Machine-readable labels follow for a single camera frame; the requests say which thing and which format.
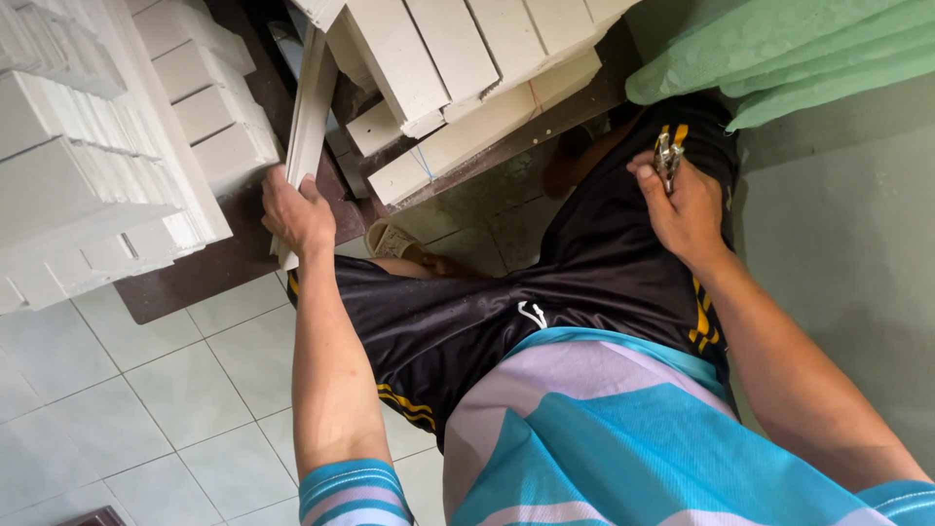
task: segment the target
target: slipper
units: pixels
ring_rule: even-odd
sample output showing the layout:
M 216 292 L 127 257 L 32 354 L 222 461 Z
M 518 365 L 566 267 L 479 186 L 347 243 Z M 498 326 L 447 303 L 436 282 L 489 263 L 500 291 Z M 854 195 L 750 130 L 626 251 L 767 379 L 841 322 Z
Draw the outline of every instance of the slipper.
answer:
M 367 229 L 364 242 L 370 257 L 402 258 L 406 249 L 412 245 L 415 245 L 423 254 L 428 254 L 428 249 L 419 240 L 413 238 L 406 230 L 390 225 L 385 219 L 378 219 Z

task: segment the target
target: white drawstring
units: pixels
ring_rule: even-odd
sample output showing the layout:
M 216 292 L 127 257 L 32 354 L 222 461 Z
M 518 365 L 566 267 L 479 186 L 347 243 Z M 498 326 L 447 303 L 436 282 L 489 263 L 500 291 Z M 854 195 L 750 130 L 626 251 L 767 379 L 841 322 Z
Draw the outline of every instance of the white drawstring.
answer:
M 539 315 L 539 317 L 536 318 L 534 315 L 523 310 L 523 307 L 525 307 L 527 303 L 528 301 L 520 301 L 520 304 L 519 304 L 520 314 L 536 322 L 536 325 L 538 325 L 540 329 L 547 329 L 549 327 L 549 324 L 545 322 L 545 313 L 542 311 L 542 309 L 540 309 L 537 304 L 535 303 L 532 304 L 532 310 L 535 311 L 536 314 Z

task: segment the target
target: wall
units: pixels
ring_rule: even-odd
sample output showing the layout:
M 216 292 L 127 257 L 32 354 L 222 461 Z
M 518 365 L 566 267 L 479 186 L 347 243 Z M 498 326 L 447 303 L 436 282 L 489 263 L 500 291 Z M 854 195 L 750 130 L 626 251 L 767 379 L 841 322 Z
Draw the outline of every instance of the wall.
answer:
M 741 135 L 756 279 L 935 475 L 935 75 Z

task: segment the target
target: shirt sleeve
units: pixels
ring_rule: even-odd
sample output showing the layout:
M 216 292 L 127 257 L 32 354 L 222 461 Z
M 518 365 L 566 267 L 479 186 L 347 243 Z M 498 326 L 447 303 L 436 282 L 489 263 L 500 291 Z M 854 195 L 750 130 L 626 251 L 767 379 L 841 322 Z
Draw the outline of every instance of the shirt sleeve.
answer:
M 897 480 L 865 489 L 857 498 L 897 526 L 935 524 L 935 484 Z
M 348 460 L 311 472 L 298 489 L 302 526 L 413 523 L 393 467 L 382 460 Z

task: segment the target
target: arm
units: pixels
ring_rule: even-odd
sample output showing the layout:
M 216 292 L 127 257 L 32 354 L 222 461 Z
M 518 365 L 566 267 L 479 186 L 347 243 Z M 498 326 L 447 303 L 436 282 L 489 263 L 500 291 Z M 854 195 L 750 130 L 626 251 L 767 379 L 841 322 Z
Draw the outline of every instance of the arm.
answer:
M 854 384 L 761 288 L 721 239 L 721 189 L 683 162 L 666 197 L 638 155 L 637 175 L 662 243 L 717 309 L 757 420 L 778 445 L 857 492 L 901 479 L 931 482 Z
M 301 194 L 272 168 L 263 182 L 263 224 L 299 257 L 293 358 L 295 461 L 302 480 L 343 460 L 390 461 L 370 362 L 335 277 L 335 218 L 307 178 Z

